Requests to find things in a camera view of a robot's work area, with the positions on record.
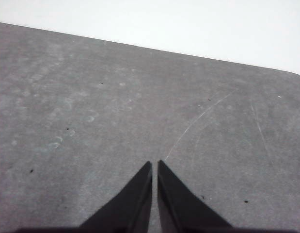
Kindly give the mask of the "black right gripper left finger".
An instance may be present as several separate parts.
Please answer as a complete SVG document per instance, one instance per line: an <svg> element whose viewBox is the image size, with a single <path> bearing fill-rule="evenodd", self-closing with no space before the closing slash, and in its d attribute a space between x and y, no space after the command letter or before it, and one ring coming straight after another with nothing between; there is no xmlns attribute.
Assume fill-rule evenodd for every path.
<svg viewBox="0 0 300 233"><path fill-rule="evenodd" d="M152 205L152 164L148 161L125 187L80 225L82 229L147 229Z"/></svg>

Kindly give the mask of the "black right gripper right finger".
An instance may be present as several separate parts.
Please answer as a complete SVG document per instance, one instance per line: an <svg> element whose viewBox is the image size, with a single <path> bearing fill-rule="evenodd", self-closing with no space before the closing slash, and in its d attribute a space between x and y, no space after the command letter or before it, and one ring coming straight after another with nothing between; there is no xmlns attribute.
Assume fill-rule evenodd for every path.
<svg viewBox="0 0 300 233"><path fill-rule="evenodd" d="M162 161L158 162L158 208L163 229L231 229Z"/></svg>

